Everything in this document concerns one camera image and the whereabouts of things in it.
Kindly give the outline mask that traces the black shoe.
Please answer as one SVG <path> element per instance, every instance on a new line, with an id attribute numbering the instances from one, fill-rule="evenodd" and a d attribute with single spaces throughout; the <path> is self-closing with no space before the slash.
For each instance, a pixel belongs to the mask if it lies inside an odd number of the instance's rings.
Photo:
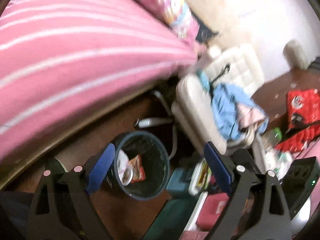
<path id="1" fill-rule="evenodd" d="M 46 170 L 49 170 L 52 174 L 67 173 L 67 168 L 56 158 L 49 158 L 45 163 Z"/>

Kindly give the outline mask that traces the red printed bag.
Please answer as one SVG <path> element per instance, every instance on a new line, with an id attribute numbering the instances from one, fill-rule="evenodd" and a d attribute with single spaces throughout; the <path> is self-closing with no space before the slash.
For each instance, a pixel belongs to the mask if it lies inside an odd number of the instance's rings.
<path id="1" fill-rule="evenodd" d="M 296 153 L 319 136 L 319 90 L 292 90 L 287 93 L 287 132 L 294 134 L 279 143 L 281 152 Z"/>

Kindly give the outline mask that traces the blue clothing on chair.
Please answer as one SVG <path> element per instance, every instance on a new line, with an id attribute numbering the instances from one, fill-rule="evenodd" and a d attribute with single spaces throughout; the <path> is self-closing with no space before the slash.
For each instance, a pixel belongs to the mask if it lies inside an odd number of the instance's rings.
<path id="1" fill-rule="evenodd" d="M 210 108 L 223 139 L 237 141 L 249 126 L 260 134 L 266 131 L 267 114 L 241 87 L 225 82 L 214 85 L 202 70 L 196 75 L 202 89 L 210 94 Z"/>

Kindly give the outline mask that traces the teal storage box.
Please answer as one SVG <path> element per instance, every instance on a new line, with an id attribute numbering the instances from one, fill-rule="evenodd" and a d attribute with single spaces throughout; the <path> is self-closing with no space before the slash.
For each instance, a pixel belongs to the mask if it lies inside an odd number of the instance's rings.
<path id="1" fill-rule="evenodd" d="M 166 191 L 172 198 L 188 198 L 189 186 L 195 166 L 192 167 L 178 167 L 176 168 L 166 187 Z"/>

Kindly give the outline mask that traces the blue round trash bin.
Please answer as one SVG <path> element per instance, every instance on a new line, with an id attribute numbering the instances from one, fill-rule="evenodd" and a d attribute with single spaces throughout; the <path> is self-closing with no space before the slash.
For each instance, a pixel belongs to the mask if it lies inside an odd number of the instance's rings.
<path id="1" fill-rule="evenodd" d="M 150 200 L 161 194 L 170 177 L 169 157 L 161 141 L 149 132 L 134 131 L 117 135 L 111 143 L 116 148 L 116 154 L 106 179 L 112 191 L 135 200 Z M 120 151 L 130 160 L 135 157 L 140 159 L 144 180 L 130 182 L 127 186 L 122 184 L 117 169 Z"/>

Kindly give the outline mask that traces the pink striped bed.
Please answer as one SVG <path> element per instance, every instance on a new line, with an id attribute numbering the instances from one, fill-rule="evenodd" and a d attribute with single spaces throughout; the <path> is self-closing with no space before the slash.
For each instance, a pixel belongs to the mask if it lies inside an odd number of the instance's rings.
<path id="1" fill-rule="evenodd" d="M 134 0 L 11 0 L 1 15 L 1 162 L 197 59 Z"/>

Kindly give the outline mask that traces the green snack box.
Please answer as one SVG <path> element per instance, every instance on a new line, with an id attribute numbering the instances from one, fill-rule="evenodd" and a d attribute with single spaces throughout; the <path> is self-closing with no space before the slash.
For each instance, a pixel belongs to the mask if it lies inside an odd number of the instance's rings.
<path id="1" fill-rule="evenodd" d="M 196 188 L 199 190 L 206 190 L 210 186 L 212 172 L 207 162 L 204 160 L 200 166 L 200 173 L 196 179 Z"/>

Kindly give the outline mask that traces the colourful striped quilt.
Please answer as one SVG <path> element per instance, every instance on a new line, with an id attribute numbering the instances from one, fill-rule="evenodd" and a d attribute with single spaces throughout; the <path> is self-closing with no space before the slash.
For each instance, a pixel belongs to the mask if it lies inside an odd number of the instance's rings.
<path id="1" fill-rule="evenodd" d="M 194 46 L 199 24 L 185 0 L 136 0 L 159 21 L 166 24 L 184 43 Z"/>

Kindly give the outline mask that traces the cream office chair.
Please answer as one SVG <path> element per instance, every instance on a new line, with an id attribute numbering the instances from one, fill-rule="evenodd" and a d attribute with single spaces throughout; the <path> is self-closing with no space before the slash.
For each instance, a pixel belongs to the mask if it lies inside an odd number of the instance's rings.
<path id="1" fill-rule="evenodd" d="M 232 148 L 249 147 L 268 126 L 267 114 L 252 99 L 264 81 L 253 47 L 243 44 L 221 50 L 214 46 L 181 77 L 171 106 L 160 92 L 153 92 L 169 117 L 138 120 L 135 126 L 172 123 L 172 131 L 181 128 L 200 155 L 208 141 L 222 154 Z"/>

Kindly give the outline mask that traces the dark blue pillow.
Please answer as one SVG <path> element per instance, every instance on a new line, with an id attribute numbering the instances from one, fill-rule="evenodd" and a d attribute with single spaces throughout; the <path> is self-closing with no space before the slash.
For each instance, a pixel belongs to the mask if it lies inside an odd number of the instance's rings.
<path id="1" fill-rule="evenodd" d="M 195 16 L 199 24 L 199 31 L 196 36 L 196 40 L 199 43 L 207 43 L 211 38 L 217 37 L 220 32 L 219 31 L 212 31 L 209 27 L 207 27 L 198 17 Z"/>

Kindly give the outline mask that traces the red snack wrapper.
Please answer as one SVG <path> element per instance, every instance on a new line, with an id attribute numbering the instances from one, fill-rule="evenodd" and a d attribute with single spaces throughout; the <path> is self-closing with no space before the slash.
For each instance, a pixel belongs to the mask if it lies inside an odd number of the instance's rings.
<path id="1" fill-rule="evenodd" d="M 136 183 L 140 181 L 144 181 L 146 179 L 146 175 L 144 172 L 144 168 L 142 166 L 142 158 L 141 155 L 137 155 L 129 161 L 129 164 L 133 170 L 133 176 L 131 179 L 131 183 Z"/>

